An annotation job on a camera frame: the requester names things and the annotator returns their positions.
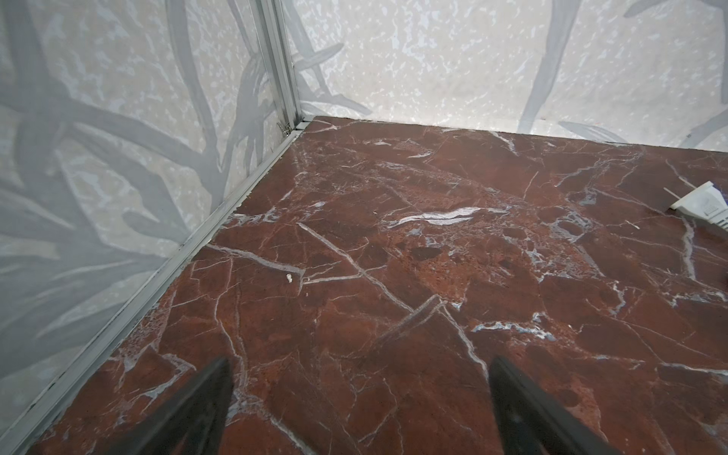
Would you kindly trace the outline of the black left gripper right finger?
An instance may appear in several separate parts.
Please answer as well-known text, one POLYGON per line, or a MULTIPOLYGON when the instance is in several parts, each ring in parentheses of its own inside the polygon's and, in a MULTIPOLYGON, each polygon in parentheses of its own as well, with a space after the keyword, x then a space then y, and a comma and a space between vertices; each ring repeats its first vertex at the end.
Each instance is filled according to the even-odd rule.
POLYGON ((504 453, 618 453, 507 358, 494 358, 488 380, 504 453))

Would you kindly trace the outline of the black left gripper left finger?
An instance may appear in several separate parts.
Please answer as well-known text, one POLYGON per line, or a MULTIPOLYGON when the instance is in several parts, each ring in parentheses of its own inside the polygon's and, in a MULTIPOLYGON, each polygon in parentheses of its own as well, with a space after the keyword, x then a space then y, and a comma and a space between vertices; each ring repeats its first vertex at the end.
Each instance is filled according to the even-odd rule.
POLYGON ((107 452, 216 454, 232 392, 231 362, 216 358, 107 452))

